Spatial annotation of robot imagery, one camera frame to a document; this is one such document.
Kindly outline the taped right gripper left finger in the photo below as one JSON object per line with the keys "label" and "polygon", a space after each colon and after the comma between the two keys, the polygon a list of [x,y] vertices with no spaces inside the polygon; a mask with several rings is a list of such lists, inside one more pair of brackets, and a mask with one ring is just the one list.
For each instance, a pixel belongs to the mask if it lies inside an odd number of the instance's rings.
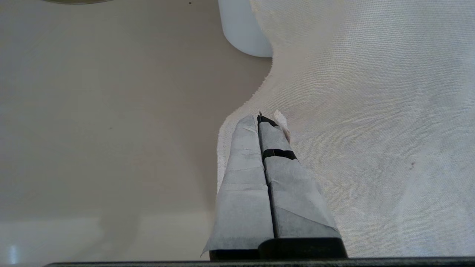
{"label": "taped right gripper left finger", "polygon": [[257,260],[259,246],[274,238],[268,185],[256,122],[236,124],[216,199],[212,233],[204,247],[211,260]]}

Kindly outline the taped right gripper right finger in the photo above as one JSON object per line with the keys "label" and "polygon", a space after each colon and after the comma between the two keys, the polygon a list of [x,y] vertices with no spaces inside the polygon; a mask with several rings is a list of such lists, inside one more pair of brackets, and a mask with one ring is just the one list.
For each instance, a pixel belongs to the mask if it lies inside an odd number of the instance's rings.
{"label": "taped right gripper right finger", "polygon": [[274,120],[259,114],[257,121],[274,232],[273,239],[258,247],[260,256],[346,258],[342,236],[316,179],[302,167]]}

